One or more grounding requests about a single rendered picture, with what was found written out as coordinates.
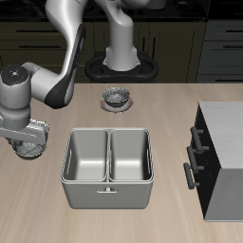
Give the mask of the pink round plate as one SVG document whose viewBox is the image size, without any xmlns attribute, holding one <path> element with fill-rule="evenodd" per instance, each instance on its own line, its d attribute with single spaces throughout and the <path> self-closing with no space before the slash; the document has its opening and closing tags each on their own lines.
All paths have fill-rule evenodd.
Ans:
<svg viewBox="0 0 243 243">
<path fill-rule="evenodd" d="M 130 109 L 133 105 L 133 100 L 132 98 L 129 98 L 128 101 L 126 102 L 126 104 L 124 104 L 123 106 L 121 107 L 112 107 L 110 105 L 108 105 L 104 99 L 101 99 L 100 101 L 100 106 L 101 106 L 101 109 L 107 111 L 107 112 L 113 112 L 113 113 L 121 113 L 121 112 L 124 112 L 128 109 Z"/>
</svg>

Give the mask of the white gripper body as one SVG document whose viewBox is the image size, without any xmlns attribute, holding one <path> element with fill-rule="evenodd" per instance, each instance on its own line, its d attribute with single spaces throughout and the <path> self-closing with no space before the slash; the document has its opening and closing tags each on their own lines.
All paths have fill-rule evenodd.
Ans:
<svg viewBox="0 0 243 243">
<path fill-rule="evenodd" d="M 21 130 L 10 130 L 0 126 L 0 137 L 37 144 L 45 144 L 47 142 L 47 133 L 48 131 L 39 125 L 30 125 Z"/>
</svg>

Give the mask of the grey speckled bowl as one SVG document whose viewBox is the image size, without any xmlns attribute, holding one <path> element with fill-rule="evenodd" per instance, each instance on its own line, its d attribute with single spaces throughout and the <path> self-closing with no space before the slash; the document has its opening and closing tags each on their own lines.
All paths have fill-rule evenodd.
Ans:
<svg viewBox="0 0 243 243">
<path fill-rule="evenodd" d="M 21 140 L 13 140 L 11 146 L 19 158 L 26 160 L 39 158 L 47 148 L 45 143 L 38 144 Z"/>
<path fill-rule="evenodd" d="M 129 98 L 129 91 L 118 86 L 109 87 L 103 93 L 104 101 L 112 107 L 122 107 Z"/>
</svg>

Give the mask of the grey kitchen drawer unit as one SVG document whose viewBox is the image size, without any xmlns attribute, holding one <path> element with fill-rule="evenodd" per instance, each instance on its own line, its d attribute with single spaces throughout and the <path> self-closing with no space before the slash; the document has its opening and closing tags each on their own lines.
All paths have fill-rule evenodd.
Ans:
<svg viewBox="0 0 243 243">
<path fill-rule="evenodd" d="M 207 23 L 196 82 L 243 83 L 243 20 L 212 20 Z"/>
</svg>

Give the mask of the white cabinet with black front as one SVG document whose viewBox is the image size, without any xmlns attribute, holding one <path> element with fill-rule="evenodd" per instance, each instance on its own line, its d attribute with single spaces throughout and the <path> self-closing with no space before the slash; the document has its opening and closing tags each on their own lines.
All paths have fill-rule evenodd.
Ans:
<svg viewBox="0 0 243 243">
<path fill-rule="evenodd" d="M 243 221 L 243 102 L 200 102 L 195 127 L 204 131 L 201 144 L 210 147 L 195 153 L 204 167 L 194 174 L 203 218 Z"/>
</svg>

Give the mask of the dark kitchen cupboards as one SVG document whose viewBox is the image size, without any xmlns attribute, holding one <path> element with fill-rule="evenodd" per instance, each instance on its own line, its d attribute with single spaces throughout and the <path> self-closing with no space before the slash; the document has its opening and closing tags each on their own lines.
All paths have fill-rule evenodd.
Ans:
<svg viewBox="0 0 243 243">
<path fill-rule="evenodd" d="M 0 68 L 35 63 L 62 72 L 65 37 L 49 22 L 47 0 L 0 0 Z M 196 83 L 207 23 L 196 12 L 197 0 L 156 0 L 159 9 L 122 11 L 133 21 L 133 46 L 145 51 L 159 66 L 151 83 Z M 110 46 L 108 18 L 88 0 L 83 14 L 85 38 L 76 82 L 91 83 L 86 63 Z"/>
</svg>

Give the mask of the white two-bin basket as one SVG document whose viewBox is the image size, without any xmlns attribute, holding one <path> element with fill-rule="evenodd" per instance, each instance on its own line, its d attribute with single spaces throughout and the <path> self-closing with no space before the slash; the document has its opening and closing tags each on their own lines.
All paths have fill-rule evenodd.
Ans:
<svg viewBox="0 0 243 243">
<path fill-rule="evenodd" d="M 144 209 L 154 167 L 145 128 L 74 128 L 60 179 L 73 209 Z"/>
</svg>

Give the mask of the flat black base plate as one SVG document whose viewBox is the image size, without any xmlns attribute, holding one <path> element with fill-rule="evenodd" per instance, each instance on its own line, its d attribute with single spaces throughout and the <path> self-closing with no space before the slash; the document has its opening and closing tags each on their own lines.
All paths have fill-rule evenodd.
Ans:
<svg viewBox="0 0 243 243">
<path fill-rule="evenodd" d="M 86 63 L 84 71 L 91 83 L 151 83 L 159 74 L 159 66 L 145 51 L 99 51 Z"/>
</svg>

